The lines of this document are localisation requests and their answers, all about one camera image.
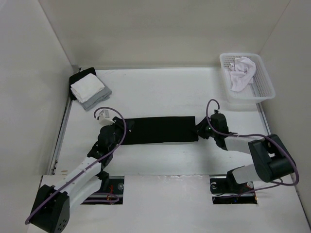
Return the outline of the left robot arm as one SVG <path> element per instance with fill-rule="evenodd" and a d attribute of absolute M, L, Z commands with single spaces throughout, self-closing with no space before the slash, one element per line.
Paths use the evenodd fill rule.
<path fill-rule="evenodd" d="M 104 169 L 134 124 L 133 120 L 115 117 L 112 124 L 102 127 L 97 142 L 74 171 L 55 185 L 45 184 L 39 188 L 25 223 L 47 233 L 61 233 L 75 206 L 94 192 L 102 194 L 108 190 L 109 175 Z"/>

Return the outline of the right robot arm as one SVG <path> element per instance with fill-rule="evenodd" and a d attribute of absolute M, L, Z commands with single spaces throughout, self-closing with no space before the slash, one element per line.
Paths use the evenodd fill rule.
<path fill-rule="evenodd" d="M 213 138 L 216 145 L 226 151 L 249 154 L 253 163 L 227 172 L 225 178 L 210 180 L 214 195 L 243 195 L 254 192 L 253 182 L 282 185 L 281 178 L 297 171 L 296 164 L 284 144 L 276 134 L 241 135 L 229 131 L 226 118 L 215 111 L 204 118 L 194 128 L 195 133 L 203 138 Z"/>

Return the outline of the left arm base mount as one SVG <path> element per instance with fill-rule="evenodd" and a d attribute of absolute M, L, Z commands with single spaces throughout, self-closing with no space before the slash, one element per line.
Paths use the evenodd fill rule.
<path fill-rule="evenodd" d="M 102 182 L 98 191 L 89 196 L 83 205 L 122 205 L 124 193 L 124 176 L 113 176 Z"/>

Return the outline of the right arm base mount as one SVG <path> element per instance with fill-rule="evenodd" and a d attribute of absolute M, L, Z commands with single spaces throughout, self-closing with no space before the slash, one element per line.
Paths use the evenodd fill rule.
<path fill-rule="evenodd" d="M 210 177 L 213 204 L 257 204 L 253 182 L 236 183 L 226 176 Z"/>

